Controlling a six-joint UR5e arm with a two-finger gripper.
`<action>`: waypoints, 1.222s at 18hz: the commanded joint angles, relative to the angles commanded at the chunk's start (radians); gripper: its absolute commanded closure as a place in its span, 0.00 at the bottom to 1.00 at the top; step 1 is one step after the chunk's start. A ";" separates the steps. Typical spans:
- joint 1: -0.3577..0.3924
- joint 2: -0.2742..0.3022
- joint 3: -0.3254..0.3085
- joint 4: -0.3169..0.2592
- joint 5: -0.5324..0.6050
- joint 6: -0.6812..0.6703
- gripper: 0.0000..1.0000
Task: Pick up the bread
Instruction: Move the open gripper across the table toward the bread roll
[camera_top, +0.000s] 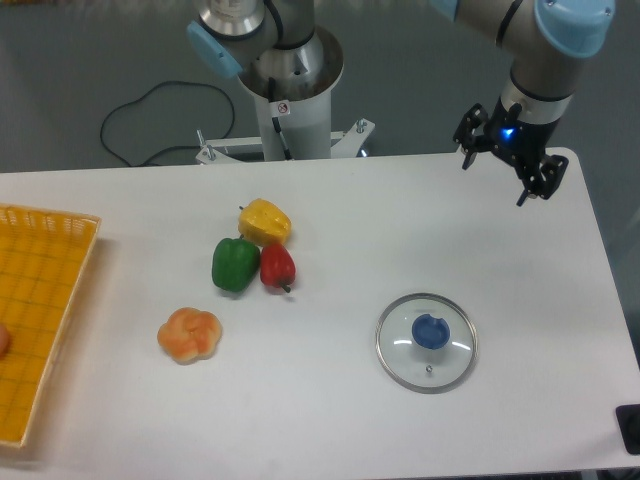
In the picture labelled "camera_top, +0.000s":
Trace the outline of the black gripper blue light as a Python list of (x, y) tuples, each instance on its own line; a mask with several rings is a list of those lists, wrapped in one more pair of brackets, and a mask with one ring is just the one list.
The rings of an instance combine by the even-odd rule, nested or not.
[(562, 155), (548, 155), (546, 144), (558, 123), (558, 102), (543, 101), (524, 94), (503, 94), (491, 119), (476, 103), (462, 117), (453, 141), (464, 155), (467, 170), (478, 153), (493, 152), (516, 170), (524, 190), (516, 205), (529, 198), (548, 200), (559, 188), (569, 165)]

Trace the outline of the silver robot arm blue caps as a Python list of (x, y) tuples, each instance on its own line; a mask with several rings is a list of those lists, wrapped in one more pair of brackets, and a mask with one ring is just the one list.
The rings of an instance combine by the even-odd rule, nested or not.
[[(550, 198), (568, 160), (546, 146), (585, 63), (601, 49), (611, 1), (437, 1), (434, 8), (509, 51), (509, 79), (492, 112), (472, 106), (453, 139), (466, 165), (489, 152), (509, 165), (523, 199)], [(201, 61), (252, 95), (266, 160), (334, 157), (331, 93), (344, 69), (337, 39), (310, 1), (205, 1), (186, 29)]]

